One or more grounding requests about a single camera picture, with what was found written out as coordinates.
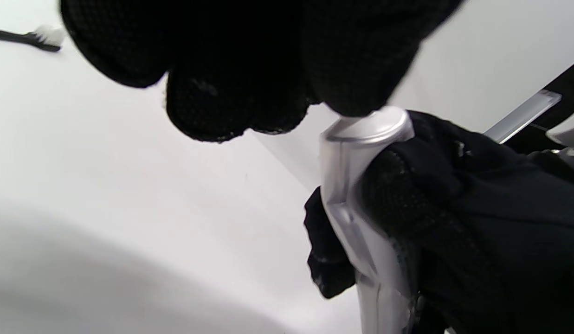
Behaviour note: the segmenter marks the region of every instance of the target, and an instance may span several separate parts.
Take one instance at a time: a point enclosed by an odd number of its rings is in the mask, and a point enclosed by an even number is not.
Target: white plastic piece
[[[547,137],[568,147],[567,154],[574,156],[574,113],[546,133]]]

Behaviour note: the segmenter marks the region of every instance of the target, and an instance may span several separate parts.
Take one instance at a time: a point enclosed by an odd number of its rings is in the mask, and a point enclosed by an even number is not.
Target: black glove
[[[382,107],[461,0],[61,0],[66,28],[130,87],[168,72],[170,120],[197,140],[284,133],[310,103]]]
[[[552,175],[484,135],[410,114],[416,137],[370,164],[361,202],[385,232],[422,250],[429,307],[458,334],[574,333],[574,174]],[[308,264],[330,298],[353,285],[353,269],[319,192],[306,210]]]

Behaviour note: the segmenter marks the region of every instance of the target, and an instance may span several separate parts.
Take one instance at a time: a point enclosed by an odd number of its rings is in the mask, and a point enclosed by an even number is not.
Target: white surface
[[[574,62],[574,0],[465,12],[395,103],[483,130]],[[0,0],[0,28],[57,23],[54,0]],[[354,291],[325,302],[305,264],[308,143],[334,116],[219,146],[183,137],[161,100],[70,42],[0,42],[0,334],[358,333]]]

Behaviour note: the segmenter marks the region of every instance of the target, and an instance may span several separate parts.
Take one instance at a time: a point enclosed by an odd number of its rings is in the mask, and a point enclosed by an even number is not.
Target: toothbrush handle
[[[26,37],[26,35],[15,34],[13,32],[5,32],[4,30],[0,30],[0,40],[4,40],[7,42],[17,42],[17,43],[28,42],[28,38]]]

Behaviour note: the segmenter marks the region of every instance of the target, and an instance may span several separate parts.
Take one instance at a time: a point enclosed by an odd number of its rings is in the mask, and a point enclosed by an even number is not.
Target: gloved hand
[[[290,131],[310,103],[347,116],[382,107],[461,0],[60,1],[92,65],[130,87],[167,72],[174,125],[225,141]]]
[[[361,202],[386,233],[422,250],[429,311],[458,334],[574,333],[574,174],[563,180],[566,166],[543,171],[484,135],[410,114],[416,137],[370,164]],[[306,211],[308,264],[331,298],[353,285],[353,268],[319,191]]]

